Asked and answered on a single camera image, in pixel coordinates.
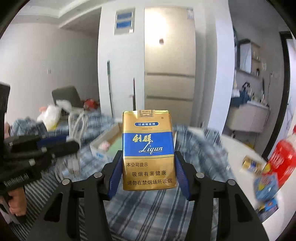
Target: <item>metal bolt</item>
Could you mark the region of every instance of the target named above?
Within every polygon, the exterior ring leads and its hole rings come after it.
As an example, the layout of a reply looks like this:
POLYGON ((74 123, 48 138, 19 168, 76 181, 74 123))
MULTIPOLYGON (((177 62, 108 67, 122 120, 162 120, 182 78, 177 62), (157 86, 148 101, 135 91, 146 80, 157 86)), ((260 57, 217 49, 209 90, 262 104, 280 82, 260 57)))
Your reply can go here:
POLYGON ((228 184, 231 185, 231 186, 234 186, 236 184, 236 182, 233 179, 229 179, 228 184))
POLYGON ((195 175, 198 178, 204 178, 205 177, 205 175, 203 173, 201 173, 201 172, 197 172, 195 175))
POLYGON ((29 164, 30 164, 30 166, 34 166, 36 164, 36 162, 34 159, 30 159, 29 164))
POLYGON ((62 184, 63 185, 68 185, 70 183, 70 180, 69 179, 64 179, 63 181, 62 181, 62 184))
POLYGON ((95 178, 100 178, 102 175, 103 175, 103 173, 101 173, 101 172, 96 172, 96 173, 94 174, 94 177, 95 177, 95 178))

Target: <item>cabinet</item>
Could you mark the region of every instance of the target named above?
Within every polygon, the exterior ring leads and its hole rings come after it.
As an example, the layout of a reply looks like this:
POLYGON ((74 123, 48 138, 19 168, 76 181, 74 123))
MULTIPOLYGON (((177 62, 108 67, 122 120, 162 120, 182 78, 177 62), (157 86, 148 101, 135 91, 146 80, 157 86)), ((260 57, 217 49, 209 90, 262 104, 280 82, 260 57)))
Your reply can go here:
POLYGON ((237 69, 253 76, 260 76, 261 54, 260 46, 244 39, 238 42, 237 69))
POLYGON ((269 116, 269 108, 256 102, 248 102, 239 108, 230 107, 226 125, 233 131, 261 133, 269 116))
POLYGON ((190 124, 195 85, 192 9, 145 8, 145 109, 169 110, 174 124, 190 124))

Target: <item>finger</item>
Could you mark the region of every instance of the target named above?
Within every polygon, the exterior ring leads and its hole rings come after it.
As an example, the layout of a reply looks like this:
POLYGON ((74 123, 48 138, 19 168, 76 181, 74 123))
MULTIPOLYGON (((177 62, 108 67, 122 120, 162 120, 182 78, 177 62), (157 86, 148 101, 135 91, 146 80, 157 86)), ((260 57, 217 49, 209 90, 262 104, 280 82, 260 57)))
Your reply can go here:
POLYGON ((16 200, 16 197, 14 197, 13 199, 10 199, 8 201, 8 205, 11 208, 17 208, 18 207, 18 201, 16 200))
POLYGON ((16 214, 17 212, 19 212, 18 208, 9 208, 9 211, 11 212, 11 214, 16 214))
POLYGON ((11 197, 18 196, 23 191, 24 191, 23 188, 17 188, 15 190, 12 190, 12 191, 8 192, 8 195, 11 196, 11 197))
POLYGON ((21 210, 21 211, 19 211, 19 212, 17 212, 16 214, 15 214, 16 216, 24 216, 24 215, 26 215, 26 210, 21 210))

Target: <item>blue gripper pad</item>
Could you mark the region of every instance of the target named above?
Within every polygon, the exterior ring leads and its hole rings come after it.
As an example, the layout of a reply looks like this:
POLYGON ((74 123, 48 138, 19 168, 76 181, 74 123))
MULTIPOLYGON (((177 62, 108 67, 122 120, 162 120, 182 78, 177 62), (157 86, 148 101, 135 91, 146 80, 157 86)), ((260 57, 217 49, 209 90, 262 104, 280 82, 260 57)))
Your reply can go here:
MULTIPOLYGON (((116 154, 113 162, 118 158, 118 153, 116 154)), ((122 175, 122 162, 123 162, 123 154, 121 152, 120 157, 118 158, 117 163, 115 164, 115 168, 112 172, 112 175, 109 179, 109 190, 107 193, 108 198, 111 200, 113 198, 113 196, 116 194, 117 192, 117 188, 121 179, 121 175, 122 175)))
POLYGON ((67 139, 67 135, 59 135, 56 137, 43 138, 37 142, 37 148, 40 149, 41 147, 46 147, 49 145, 58 145, 61 143, 65 143, 66 139, 67 139))
POLYGON ((190 193, 190 188, 189 188, 190 183, 189 183, 189 179, 187 177, 188 175, 183 168, 183 166, 186 164, 187 163, 183 159, 181 153, 175 152, 175 166, 176 166, 176 174, 177 174, 179 187, 181 189, 183 196, 185 196, 187 200, 191 200, 191 193, 190 193))

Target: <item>liqun logo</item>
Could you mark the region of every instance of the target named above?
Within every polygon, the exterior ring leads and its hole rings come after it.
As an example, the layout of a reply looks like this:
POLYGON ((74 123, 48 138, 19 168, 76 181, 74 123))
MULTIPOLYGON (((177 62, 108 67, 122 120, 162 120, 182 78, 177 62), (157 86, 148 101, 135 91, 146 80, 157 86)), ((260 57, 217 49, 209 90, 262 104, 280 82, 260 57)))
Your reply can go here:
POLYGON ((163 147, 152 147, 151 143, 153 140, 151 139, 151 134, 145 135, 142 139, 142 135, 136 134, 133 138, 133 142, 147 142, 146 146, 143 148, 143 150, 140 150, 139 153, 150 153, 152 155, 155 152, 162 152, 163 147))

